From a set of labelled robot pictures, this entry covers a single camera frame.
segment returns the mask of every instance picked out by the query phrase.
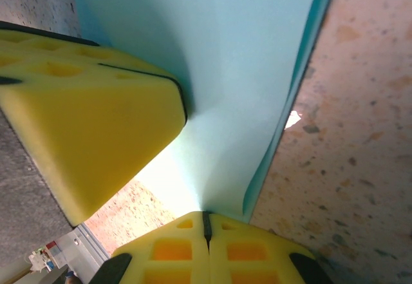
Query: yellow foam block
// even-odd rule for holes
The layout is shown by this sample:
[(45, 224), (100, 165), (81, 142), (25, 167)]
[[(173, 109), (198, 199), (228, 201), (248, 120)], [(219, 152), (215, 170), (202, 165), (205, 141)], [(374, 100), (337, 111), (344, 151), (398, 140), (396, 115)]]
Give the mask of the yellow foam block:
[(211, 214), (212, 284), (305, 284), (291, 262), (291, 253), (309, 258), (304, 247), (263, 229)]
[(132, 258), (119, 284), (305, 284), (299, 271), (331, 283), (304, 247), (218, 214), (189, 213), (113, 256), (123, 253)]
[(90, 217), (183, 128), (168, 79), (3, 47), (0, 107), (72, 225)]
[(79, 62), (107, 64), (132, 70), (171, 76), (165, 70), (116, 49), (52, 39), (30, 33), (0, 30), (0, 48), (12, 48), (25, 54), (43, 53)]
[(132, 260), (120, 284), (208, 284), (202, 213), (193, 212), (117, 249)]

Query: light blue paper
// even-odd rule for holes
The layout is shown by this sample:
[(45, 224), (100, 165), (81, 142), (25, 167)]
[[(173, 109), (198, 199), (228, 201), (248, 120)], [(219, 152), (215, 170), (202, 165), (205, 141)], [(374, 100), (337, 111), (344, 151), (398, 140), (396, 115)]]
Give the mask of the light blue paper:
[(245, 192), (253, 177), (264, 177), (256, 171), (264, 156), (272, 157), (268, 146), (295, 85), (311, 5), (312, 0), (77, 0), (86, 38), (101, 41), (106, 35), (114, 47), (180, 79), (191, 117), (137, 176), (176, 215), (207, 209), (245, 219)]
[(317, 33), (319, 31), (321, 21), (328, 5), (329, 0), (314, 0), (312, 7), (309, 11), (308, 20), (303, 33), (303, 38), (301, 41), (301, 47), (297, 55), (294, 74), (292, 77), (292, 83), (289, 91), (288, 99), (283, 108), (283, 113), (279, 119), (279, 123), (276, 127), (273, 139), (267, 149), (265, 156), (262, 159), (255, 175), (250, 181), (247, 192), (243, 200), (243, 217), (244, 222), (249, 222), (252, 217), (253, 209), (258, 199), (260, 190), (262, 188), (265, 177), (268, 173), (269, 167), (272, 163), (274, 153), (279, 144), (283, 129), (289, 117), (289, 111), (292, 109), (295, 96), (299, 89), (301, 79), (306, 68), (306, 64), (309, 60), (310, 52), (315, 44)]

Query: red object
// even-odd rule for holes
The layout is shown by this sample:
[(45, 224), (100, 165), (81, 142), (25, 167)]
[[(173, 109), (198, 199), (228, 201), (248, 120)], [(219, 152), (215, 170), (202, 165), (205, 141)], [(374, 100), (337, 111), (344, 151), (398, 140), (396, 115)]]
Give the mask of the red object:
[(52, 242), (50, 242), (49, 244), (46, 244), (46, 248), (47, 249), (51, 249), (52, 247), (56, 247), (57, 246), (57, 244), (56, 244), (56, 242), (55, 241), (52, 241)]

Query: black strip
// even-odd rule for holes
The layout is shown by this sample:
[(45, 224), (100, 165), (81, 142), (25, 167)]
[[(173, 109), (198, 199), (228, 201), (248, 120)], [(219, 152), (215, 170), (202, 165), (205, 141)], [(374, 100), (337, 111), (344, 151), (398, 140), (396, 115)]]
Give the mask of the black strip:
[(299, 253), (291, 253), (289, 258), (306, 284), (333, 284), (315, 260)]
[(208, 250), (209, 250), (210, 243), (212, 240), (212, 225), (211, 225), (211, 219), (209, 218), (210, 214), (211, 213), (208, 211), (204, 211), (201, 213), (203, 217), (203, 233), (205, 235)]
[(119, 284), (131, 261), (131, 255), (123, 253), (106, 260), (89, 284)]
[(82, 39), (82, 38), (73, 37), (69, 35), (63, 35), (63, 34), (53, 33), (49, 31), (39, 30), (36, 28), (30, 28), (28, 26), (9, 23), (5, 21), (0, 21), (0, 30), (18, 31), (18, 32), (23, 32), (23, 33), (33, 34), (33, 35), (45, 36), (45, 37), (49, 37), (52, 39), (60, 39), (61, 41), (70, 41), (72, 43), (77, 43), (77, 44), (86, 44), (88, 46), (100, 46), (98, 43), (95, 43), (94, 41), (88, 41), (87, 39)]
[(20, 80), (20, 79), (0, 76), (0, 86), (4, 86), (5, 84), (19, 84), (19, 83), (22, 83), (22, 82), (23, 81)]
[(168, 80), (172, 81), (178, 87), (180, 98), (182, 100), (183, 112), (185, 113), (185, 124), (186, 124), (186, 122), (187, 122), (187, 110), (186, 110), (185, 101), (184, 101), (184, 98), (183, 98), (183, 90), (182, 90), (182, 87), (180, 86), (179, 82), (175, 78), (170, 77), (170, 76), (166, 76), (166, 75), (160, 75), (158, 73), (151, 73), (151, 72), (142, 71), (142, 70), (131, 70), (130, 68), (124, 68), (124, 67), (119, 67), (119, 66), (109, 65), (109, 64), (104, 64), (104, 63), (99, 63), (98, 65), (106, 66), (106, 67), (110, 67), (110, 68), (116, 68), (118, 70), (132, 71), (133, 73), (143, 73), (144, 75), (150, 75), (150, 76), (165, 78), (165, 79), (168, 79)]

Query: square hole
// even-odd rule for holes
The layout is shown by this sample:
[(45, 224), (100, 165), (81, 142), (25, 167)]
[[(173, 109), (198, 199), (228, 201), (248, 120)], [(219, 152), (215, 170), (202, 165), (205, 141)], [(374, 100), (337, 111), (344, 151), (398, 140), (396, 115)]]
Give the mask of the square hole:
[(160, 239), (154, 243), (152, 260), (191, 260), (192, 245), (189, 240)]
[(32, 68), (32, 72), (34, 73), (42, 73), (56, 77), (72, 77), (80, 74), (82, 71), (82, 68), (59, 62), (46, 62)]
[(22, 41), (27, 41), (32, 37), (28, 34), (14, 31), (3, 30), (0, 32), (0, 41), (9, 41), (11, 43), (21, 43)]
[(36, 41), (30, 45), (33, 48), (48, 50), (48, 51), (55, 51), (63, 45), (61, 43), (57, 43), (55, 41)]
[(19, 84), (19, 83), (22, 83), (22, 80), (0, 76), (0, 86), (2, 85), (4, 86), (6, 84)]
[(268, 271), (232, 271), (232, 284), (280, 284), (276, 273)]
[(262, 244), (237, 242), (227, 245), (228, 260), (267, 260), (267, 252)]
[(9, 57), (8, 55), (0, 55), (0, 67), (7, 66), (16, 62), (19, 62), (20, 59), (17, 57)]
[(144, 274), (144, 284), (191, 284), (189, 269), (147, 270)]
[(192, 228), (193, 222), (192, 220), (186, 220), (177, 225), (177, 228)]
[(111, 57), (111, 52), (102, 50), (102, 48), (81, 47), (75, 53), (83, 57), (92, 57), (94, 59), (108, 59)]

